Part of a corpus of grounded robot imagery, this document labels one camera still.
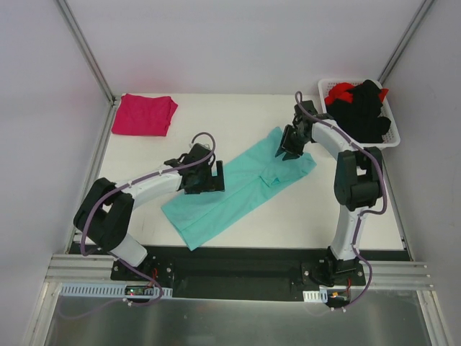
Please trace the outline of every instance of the pink cloth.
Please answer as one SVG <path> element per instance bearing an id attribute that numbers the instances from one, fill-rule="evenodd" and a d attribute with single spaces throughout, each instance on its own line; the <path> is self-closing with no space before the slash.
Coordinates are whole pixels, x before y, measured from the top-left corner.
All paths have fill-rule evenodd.
<path id="1" fill-rule="evenodd" d="M 166 136 L 178 105 L 170 96 L 126 94 L 115 116 L 112 133 L 127 136 Z"/>

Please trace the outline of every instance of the white wall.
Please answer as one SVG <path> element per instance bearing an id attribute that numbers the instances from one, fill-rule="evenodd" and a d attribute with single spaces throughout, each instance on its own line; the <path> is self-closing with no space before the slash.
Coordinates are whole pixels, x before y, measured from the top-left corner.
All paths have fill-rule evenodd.
<path id="1" fill-rule="evenodd" d="M 0 6 L 0 345 L 62 251 L 107 103 L 55 4 Z"/>
<path id="2" fill-rule="evenodd" d="M 438 1 L 390 77 L 402 142 L 387 150 L 404 227 L 461 345 L 461 2 Z"/>
<path id="3" fill-rule="evenodd" d="M 377 78 L 421 0 L 69 0 L 115 94 L 317 93 Z"/>

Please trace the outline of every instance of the white table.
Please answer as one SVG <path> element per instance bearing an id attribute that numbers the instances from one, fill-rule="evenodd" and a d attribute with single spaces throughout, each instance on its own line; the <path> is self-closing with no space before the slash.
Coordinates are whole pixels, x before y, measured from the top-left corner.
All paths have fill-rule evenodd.
<path id="1" fill-rule="evenodd" d="M 225 164 L 265 138 L 274 127 L 283 129 L 292 122 L 294 114 L 295 101 L 290 95 L 171 96 L 179 108 L 173 116 L 168 135 L 164 138 L 111 134 L 100 177 L 117 181 L 152 171 L 167 159 L 188 152 L 192 137 L 204 130 L 215 137 L 216 158 Z M 318 97 L 305 99 L 313 99 L 317 109 L 321 109 Z M 200 140 L 209 143 L 205 136 Z M 339 215 L 339 204 L 333 192 L 336 160 L 316 143 L 306 145 L 305 151 L 317 163 L 307 177 L 281 191 L 204 246 L 326 248 L 334 237 Z M 135 210 L 129 233 L 144 245 L 184 246 L 160 209 L 174 196 L 164 195 Z M 380 207 L 379 203 L 375 206 L 376 209 Z M 385 215 L 368 216 L 360 247 L 403 248 L 390 203 Z"/>

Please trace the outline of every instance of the turquoise cloth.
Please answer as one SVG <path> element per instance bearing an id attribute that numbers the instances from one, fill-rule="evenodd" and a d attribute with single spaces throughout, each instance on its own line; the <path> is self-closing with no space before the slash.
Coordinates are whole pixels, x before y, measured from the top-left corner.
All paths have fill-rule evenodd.
<path id="1" fill-rule="evenodd" d="M 283 155 L 274 157 L 281 139 L 282 130 L 275 128 L 226 164 L 225 192 L 182 194 L 162 207 L 191 250 L 312 171 L 315 162 L 310 154 L 289 161 L 282 161 Z"/>

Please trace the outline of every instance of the white laundry basket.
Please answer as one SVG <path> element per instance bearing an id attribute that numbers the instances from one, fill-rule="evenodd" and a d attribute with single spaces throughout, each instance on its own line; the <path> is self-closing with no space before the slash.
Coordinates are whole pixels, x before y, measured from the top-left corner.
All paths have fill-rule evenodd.
<path id="1" fill-rule="evenodd" d="M 376 85 L 382 89 L 380 82 L 373 81 Z M 318 82 L 318 92 L 320 93 L 320 101 L 322 104 L 322 111 L 326 113 L 325 97 L 328 96 L 328 93 L 335 85 L 339 83 L 350 83 L 354 86 L 359 85 L 364 82 L 364 79 L 321 79 Z M 398 146 L 400 143 L 400 136 L 398 134 L 397 125 L 395 124 L 394 117 L 390 111 L 389 102 L 384 99 L 381 108 L 381 117 L 388 117 L 391 121 L 389 131 L 382 137 L 384 143 L 360 143 L 362 146 L 376 146 L 377 148 L 389 148 L 393 146 Z"/>

